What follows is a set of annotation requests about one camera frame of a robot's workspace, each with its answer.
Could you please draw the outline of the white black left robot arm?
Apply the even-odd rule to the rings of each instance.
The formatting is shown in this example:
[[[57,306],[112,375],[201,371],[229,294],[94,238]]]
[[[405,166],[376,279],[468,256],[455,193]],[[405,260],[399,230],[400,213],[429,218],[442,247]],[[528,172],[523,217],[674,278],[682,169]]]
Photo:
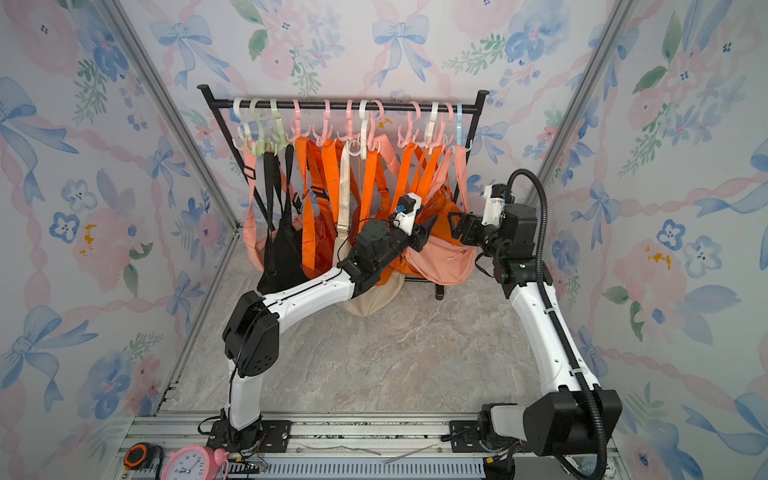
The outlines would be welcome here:
[[[255,291],[241,295],[222,334],[230,371],[224,408],[230,429],[247,431],[260,422],[261,388],[279,357],[281,335],[306,317],[372,289],[406,250],[423,249],[436,221],[433,216],[409,231],[403,229],[402,214],[391,221],[368,221],[357,245],[326,273],[265,296]]]

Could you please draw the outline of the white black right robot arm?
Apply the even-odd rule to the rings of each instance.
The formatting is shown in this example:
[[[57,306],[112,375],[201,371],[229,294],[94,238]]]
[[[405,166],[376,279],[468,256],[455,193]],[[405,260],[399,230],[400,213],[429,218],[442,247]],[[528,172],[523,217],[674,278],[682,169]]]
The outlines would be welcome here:
[[[535,208],[505,205],[494,220],[448,216],[451,234],[493,262],[494,278],[522,322],[541,384],[528,406],[487,404],[479,415],[487,442],[516,440],[538,456],[604,454],[622,412],[618,394],[601,387],[581,356],[541,252]]]

